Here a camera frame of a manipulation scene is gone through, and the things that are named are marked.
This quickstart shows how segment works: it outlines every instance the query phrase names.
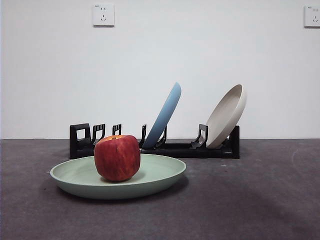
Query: blue plate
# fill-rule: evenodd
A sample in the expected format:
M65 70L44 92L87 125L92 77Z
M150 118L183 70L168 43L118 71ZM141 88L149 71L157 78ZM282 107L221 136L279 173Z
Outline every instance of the blue plate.
M175 83L168 98L166 99L158 117L156 118L148 137L146 138L143 149L150 149L156 146L161 134L164 132L172 114L181 96L181 87L179 83Z

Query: wall outlet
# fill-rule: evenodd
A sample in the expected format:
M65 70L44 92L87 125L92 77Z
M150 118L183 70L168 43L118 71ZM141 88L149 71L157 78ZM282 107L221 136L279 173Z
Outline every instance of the wall outlet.
M92 23L94 27L114 27L115 6L111 3L95 4L92 7Z
M304 27L320 28L320 5L304 6Z

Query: plate rim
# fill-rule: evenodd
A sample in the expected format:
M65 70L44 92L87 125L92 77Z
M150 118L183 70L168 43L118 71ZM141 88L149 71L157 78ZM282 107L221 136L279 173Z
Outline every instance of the plate rim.
M164 157L164 158L168 158L168 159L174 159L175 161L181 162L183 165L183 169L180 170L179 172L174 173L173 175L167 176L167 177L162 177L160 179L156 179L156 180L151 180L151 181L145 181L145 182L126 182L126 181L120 181L120 182L114 182L111 185L105 185L105 184L87 184L87 183L74 183L74 182L69 182L69 181L65 181L62 180L61 178L57 177L54 175L54 170L56 168L58 168L59 166L66 164L66 163L70 163L79 159L89 159L89 158L93 158L94 156L86 156L86 157L80 157L80 158L75 158L75 159L70 159L64 162L61 162L57 165L55 165L54 167L51 168L49 174L50 176L55 179L56 181L62 182L64 184L71 184L71 185L75 185L75 186L87 186L87 187L106 187L106 188L112 188L112 187L119 187L119 186L135 186L135 185L141 185L141 184L149 184L149 183L155 183L155 182L159 182L159 181L163 181L163 180L167 180L167 179L171 179L174 178L176 176L179 176L180 174L183 174L186 169L187 169L187 165L185 162L181 161L180 159L174 158L174 157L170 157L170 156L164 156L164 155L158 155L158 154L148 154L148 153L141 153L141 155L143 156L160 156L160 157Z

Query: gray floor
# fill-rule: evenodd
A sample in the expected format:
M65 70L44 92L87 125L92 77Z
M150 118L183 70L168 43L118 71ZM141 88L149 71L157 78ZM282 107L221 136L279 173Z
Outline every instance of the gray floor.
M51 179L68 140L0 143L3 240L320 239L320 139L244 139L240 159L183 158L171 188L113 201Z

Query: apple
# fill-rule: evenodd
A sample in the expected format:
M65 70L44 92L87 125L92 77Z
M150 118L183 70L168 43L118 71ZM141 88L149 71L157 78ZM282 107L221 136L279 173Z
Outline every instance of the apple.
M97 172L113 182L130 179L140 168L140 149L132 135L112 135L94 147Z

